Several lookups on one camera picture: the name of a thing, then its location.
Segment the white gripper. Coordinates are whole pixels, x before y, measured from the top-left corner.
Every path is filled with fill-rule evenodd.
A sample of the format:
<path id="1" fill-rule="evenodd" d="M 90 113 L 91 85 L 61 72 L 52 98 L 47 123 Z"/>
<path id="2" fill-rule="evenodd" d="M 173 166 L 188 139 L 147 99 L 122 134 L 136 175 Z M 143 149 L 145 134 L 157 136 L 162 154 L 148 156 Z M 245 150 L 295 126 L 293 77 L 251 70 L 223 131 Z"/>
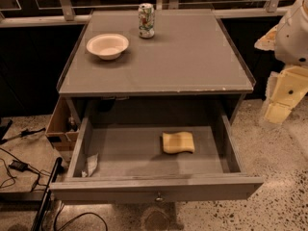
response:
<path id="1" fill-rule="evenodd" d="M 254 44 L 259 50 L 273 51 L 277 26 L 272 27 Z M 270 123 L 281 124 L 308 92 L 308 69 L 291 65 L 282 70 L 277 77 L 277 83 L 270 98 L 265 113 L 265 120 Z"/>

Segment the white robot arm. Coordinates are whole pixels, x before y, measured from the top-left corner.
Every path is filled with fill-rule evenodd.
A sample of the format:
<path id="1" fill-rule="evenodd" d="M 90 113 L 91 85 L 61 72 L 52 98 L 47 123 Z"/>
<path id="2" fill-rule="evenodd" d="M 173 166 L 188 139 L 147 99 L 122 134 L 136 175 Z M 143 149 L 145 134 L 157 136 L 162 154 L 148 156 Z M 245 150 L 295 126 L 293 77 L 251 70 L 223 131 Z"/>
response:
<path id="1" fill-rule="evenodd" d="M 284 64 L 279 73 L 270 74 L 264 111 L 266 122 L 282 124 L 308 92 L 308 0 L 295 0 L 254 47 L 273 51 Z"/>

